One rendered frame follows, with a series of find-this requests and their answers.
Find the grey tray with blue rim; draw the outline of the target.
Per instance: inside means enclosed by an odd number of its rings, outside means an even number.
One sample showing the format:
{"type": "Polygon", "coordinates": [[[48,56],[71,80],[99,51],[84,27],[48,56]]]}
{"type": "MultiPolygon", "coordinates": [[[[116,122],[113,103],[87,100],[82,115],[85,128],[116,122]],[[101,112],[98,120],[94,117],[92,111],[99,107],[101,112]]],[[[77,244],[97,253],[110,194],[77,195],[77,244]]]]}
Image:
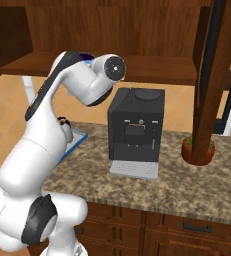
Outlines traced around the grey tray with blue rim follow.
{"type": "Polygon", "coordinates": [[[60,161],[63,161],[68,157],[88,137],[86,132],[80,131],[76,128],[71,128],[70,131],[66,131],[66,135],[69,138],[69,141],[67,142],[66,151],[60,161]]]}

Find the blue mug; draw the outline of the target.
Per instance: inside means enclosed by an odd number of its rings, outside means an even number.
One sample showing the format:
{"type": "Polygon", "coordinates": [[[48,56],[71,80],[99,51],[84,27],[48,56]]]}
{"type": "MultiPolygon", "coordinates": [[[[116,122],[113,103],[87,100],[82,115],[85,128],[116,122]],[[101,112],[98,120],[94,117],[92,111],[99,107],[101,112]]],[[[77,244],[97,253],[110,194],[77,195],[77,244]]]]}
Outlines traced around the blue mug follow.
{"type": "Polygon", "coordinates": [[[86,64],[90,64],[92,62],[92,60],[95,58],[95,56],[93,54],[90,54],[87,52],[81,52],[80,56],[86,64]]]}

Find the black coffee machine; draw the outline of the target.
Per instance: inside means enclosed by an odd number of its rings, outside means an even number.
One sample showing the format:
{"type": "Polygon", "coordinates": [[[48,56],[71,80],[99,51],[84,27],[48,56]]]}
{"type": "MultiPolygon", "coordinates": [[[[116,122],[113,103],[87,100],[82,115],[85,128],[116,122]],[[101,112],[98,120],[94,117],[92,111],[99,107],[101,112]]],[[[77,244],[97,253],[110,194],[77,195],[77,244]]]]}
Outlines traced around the black coffee machine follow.
{"type": "Polygon", "coordinates": [[[156,180],[165,91],[119,88],[108,109],[110,173],[156,180]]]}

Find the terracotta plant pot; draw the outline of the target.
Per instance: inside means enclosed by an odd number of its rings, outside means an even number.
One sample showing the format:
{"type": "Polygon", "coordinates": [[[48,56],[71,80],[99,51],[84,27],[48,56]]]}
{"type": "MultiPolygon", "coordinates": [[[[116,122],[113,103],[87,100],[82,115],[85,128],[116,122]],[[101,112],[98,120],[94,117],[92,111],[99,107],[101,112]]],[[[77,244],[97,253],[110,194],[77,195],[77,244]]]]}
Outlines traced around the terracotta plant pot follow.
{"type": "Polygon", "coordinates": [[[189,164],[194,166],[208,165],[215,152],[215,144],[212,140],[206,146],[196,147],[197,143],[191,135],[188,135],[182,143],[181,156],[189,164]]]}

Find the brown wooden drawer front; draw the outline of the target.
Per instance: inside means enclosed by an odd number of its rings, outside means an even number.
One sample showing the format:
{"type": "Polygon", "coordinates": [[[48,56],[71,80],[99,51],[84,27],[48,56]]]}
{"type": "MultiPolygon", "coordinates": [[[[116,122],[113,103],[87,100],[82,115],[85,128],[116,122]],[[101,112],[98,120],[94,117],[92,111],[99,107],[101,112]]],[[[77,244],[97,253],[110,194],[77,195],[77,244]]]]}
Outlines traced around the brown wooden drawer front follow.
{"type": "Polygon", "coordinates": [[[161,213],[148,212],[146,214],[146,227],[152,230],[158,230],[164,228],[171,232],[182,232],[200,236],[209,236],[216,239],[231,241],[231,225],[210,222],[206,220],[198,220],[187,217],[178,217],[161,213]],[[193,230],[183,229],[183,221],[191,226],[206,227],[211,225],[212,233],[198,232],[193,230]]]}
{"type": "Polygon", "coordinates": [[[87,219],[140,227],[145,224],[146,213],[130,208],[89,202],[87,219]]]}

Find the brown wooden wall cabinet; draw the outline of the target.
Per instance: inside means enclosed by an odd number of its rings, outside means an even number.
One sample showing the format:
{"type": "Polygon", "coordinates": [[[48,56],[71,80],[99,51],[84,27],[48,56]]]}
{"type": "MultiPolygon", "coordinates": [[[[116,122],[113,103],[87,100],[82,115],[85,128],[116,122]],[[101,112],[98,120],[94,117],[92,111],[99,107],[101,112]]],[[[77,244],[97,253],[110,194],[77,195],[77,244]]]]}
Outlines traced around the brown wooden wall cabinet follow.
{"type": "Polygon", "coordinates": [[[1,74],[44,76],[64,50],[114,53],[130,82],[200,81],[214,0],[0,0],[24,7],[33,51],[1,74]]]}

